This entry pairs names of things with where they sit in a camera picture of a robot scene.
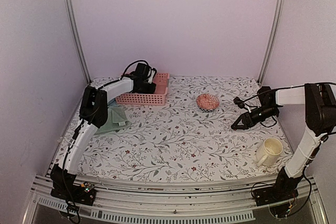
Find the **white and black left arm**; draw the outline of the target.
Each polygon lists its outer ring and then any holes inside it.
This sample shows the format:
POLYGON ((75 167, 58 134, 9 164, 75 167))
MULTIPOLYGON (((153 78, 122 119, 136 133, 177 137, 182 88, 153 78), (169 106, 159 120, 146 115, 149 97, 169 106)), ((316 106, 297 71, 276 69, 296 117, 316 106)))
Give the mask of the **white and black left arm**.
POLYGON ((98 88, 88 86, 82 98, 79 121, 60 161, 52 168, 53 181, 74 176, 86 146, 108 119, 108 102, 125 93, 153 94, 156 84, 153 76, 126 74, 98 88))

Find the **pink perforated plastic basket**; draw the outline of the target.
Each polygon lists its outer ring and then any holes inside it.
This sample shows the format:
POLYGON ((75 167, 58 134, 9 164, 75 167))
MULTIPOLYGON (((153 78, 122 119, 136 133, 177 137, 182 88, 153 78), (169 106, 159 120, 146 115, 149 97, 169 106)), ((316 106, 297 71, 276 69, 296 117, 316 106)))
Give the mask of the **pink perforated plastic basket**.
POLYGON ((153 79, 156 89, 153 94, 126 93, 115 98, 118 104, 127 105, 165 105, 169 86, 169 73, 157 73, 153 79))

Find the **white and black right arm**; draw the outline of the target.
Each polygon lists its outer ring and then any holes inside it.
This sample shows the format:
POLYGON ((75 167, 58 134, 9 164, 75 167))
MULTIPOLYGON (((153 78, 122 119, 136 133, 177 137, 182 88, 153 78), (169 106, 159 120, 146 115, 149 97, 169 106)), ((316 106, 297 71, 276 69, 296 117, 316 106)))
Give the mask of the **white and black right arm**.
POLYGON ((279 115, 285 105, 305 106, 305 130, 291 160, 283 168, 290 179, 303 176, 303 170, 313 160, 321 143, 335 134, 335 96, 333 82, 305 83, 299 86, 272 89, 263 86, 257 94, 234 104, 247 111, 231 125, 233 130, 247 130, 256 124, 279 115))

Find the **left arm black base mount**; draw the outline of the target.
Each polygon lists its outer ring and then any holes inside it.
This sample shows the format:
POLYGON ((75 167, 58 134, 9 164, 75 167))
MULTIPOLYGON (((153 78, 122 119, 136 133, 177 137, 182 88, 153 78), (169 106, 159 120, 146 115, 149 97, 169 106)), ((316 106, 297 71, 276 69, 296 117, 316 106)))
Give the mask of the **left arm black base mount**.
POLYGON ((58 164, 54 165, 50 173, 53 184, 51 196, 92 206, 97 194, 94 184, 84 182, 81 185, 75 185, 76 177, 69 174, 66 169, 61 169, 58 164))

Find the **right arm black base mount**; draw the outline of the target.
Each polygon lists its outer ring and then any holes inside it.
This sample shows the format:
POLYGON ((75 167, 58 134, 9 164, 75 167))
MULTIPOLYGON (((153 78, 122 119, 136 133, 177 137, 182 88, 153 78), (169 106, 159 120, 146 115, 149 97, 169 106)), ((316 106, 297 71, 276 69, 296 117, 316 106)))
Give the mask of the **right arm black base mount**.
POLYGON ((251 195, 257 206, 277 203, 298 196, 297 186, 303 178, 303 173, 299 177, 289 177, 283 167, 276 179, 274 185, 253 189, 251 195))

